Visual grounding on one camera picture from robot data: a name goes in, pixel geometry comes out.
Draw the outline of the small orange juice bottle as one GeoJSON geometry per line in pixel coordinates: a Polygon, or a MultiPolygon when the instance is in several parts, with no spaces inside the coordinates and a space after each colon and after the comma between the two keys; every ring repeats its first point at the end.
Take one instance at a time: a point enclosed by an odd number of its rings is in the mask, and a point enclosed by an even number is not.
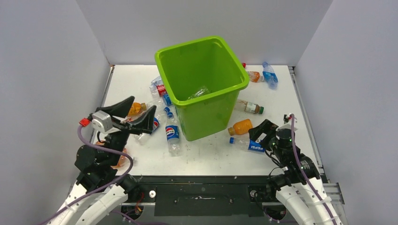
{"type": "Polygon", "coordinates": [[[229,135],[244,135],[247,134],[253,125],[250,119],[245,119],[235,123],[232,127],[228,128],[229,135]]]}

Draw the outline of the large clear white-cap bottle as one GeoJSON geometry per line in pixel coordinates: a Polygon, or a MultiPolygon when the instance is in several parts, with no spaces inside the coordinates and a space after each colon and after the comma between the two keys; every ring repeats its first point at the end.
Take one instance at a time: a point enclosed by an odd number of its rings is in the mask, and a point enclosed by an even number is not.
{"type": "Polygon", "coordinates": [[[209,90],[209,88],[207,86],[203,85],[195,93],[190,95],[187,99],[188,100],[195,99],[195,98],[198,98],[198,97],[210,94],[210,93],[211,93],[211,91],[209,90]]]}

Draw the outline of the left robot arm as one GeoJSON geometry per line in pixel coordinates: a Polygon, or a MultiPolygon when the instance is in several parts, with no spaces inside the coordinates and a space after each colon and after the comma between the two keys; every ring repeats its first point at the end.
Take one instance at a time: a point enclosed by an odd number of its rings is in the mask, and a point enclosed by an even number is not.
{"type": "Polygon", "coordinates": [[[79,122],[77,134],[83,145],[75,166],[80,171],[63,205],[45,225],[95,225],[124,201],[139,198],[138,182],[128,173],[133,158],[123,150],[130,135],[151,134],[156,106],[137,119],[122,122],[134,96],[111,106],[98,107],[79,122]]]}

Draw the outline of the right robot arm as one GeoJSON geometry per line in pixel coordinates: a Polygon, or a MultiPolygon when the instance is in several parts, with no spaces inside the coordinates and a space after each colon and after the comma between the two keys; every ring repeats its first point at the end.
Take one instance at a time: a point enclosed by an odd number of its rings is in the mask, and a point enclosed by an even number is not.
{"type": "Polygon", "coordinates": [[[283,171],[269,177],[266,196],[278,200],[299,225],[341,225],[343,221],[325,190],[317,165],[295,143],[296,122],[291,113],[284,115],[281,126],[265,119],[248,131],[250,140],[259,140],[283,171]]]}

